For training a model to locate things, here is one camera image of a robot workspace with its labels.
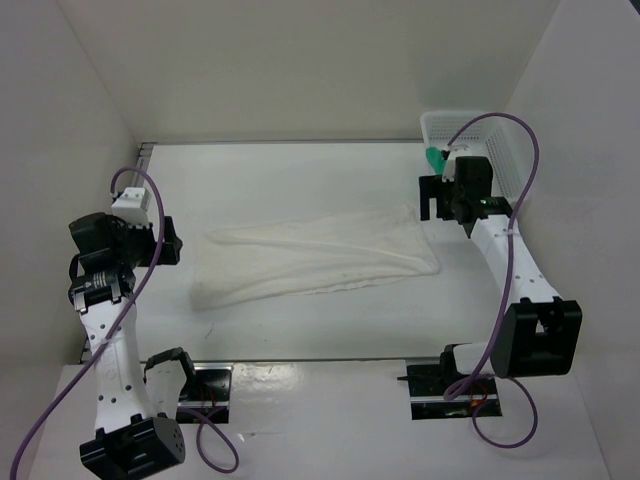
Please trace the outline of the white tank top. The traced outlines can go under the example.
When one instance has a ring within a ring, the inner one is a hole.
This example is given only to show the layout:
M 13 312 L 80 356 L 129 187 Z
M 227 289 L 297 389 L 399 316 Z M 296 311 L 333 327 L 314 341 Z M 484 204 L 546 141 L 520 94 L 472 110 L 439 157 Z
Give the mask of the white tank top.
M 333 293 L 440 271 L 413 208 L 389 208 L 201 233 L 190 303 L 208 311 Z

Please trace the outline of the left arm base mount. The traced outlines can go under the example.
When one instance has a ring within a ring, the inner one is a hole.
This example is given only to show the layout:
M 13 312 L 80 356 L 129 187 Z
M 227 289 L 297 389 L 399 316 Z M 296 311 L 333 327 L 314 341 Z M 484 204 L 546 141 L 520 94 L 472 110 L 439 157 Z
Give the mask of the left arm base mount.
M 195 377 L 183 387 L 178 406 L 198 411 L 215 424 L 227 424 L 232 375 L 230 363 L 196 363 Z

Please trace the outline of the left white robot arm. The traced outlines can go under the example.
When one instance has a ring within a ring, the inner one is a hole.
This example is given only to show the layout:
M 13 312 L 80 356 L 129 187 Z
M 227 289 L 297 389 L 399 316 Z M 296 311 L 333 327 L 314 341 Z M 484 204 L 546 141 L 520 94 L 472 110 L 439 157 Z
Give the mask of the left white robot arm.
M 179 399 L 191 397 L 199 375 L 180 347 L 142 363 L 137 349 L 134 270 L 176 265 L 182 242 L 171 217 L 162 238 L 106 213 L 69 226 L 69 299 L 89 339 L 97 380 L 94 439 L 79 448 L 85 468 L 100 479 L 146 479 L 186 458 L 176 420 Z

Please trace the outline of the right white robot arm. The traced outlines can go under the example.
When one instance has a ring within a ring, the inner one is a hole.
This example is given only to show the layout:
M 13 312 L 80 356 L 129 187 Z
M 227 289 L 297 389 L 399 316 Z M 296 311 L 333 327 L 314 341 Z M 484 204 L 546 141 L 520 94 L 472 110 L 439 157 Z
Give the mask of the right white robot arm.
M 489 160 L 463 156 L 448 167 L 446 175 L 420 177 L 421 218 L 436 216 L 462 226 L 508 296 L 497 334 L 486 342 L 445 347 L 437 370 L 440 386 L 461 392 L 473 371 L 498 378 L 567 374 L 582 324 L 579 304 L 563 299 L 538 268 L 511 204 L 492 193 Z

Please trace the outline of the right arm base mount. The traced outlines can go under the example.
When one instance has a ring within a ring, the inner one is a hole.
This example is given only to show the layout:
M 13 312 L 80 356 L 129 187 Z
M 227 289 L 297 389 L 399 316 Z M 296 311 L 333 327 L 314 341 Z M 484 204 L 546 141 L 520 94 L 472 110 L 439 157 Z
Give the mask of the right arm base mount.
M 498 390 L 493 379 L 476 380 L 467 393 L 453 401 L 443 397 L 450 384 L 435 357 L 406 362 L 406 372 L 397 380 L 408 387 L 413 420 L 448 420 L 471 418 L 481 408 L 479 417 L 501 417 Z

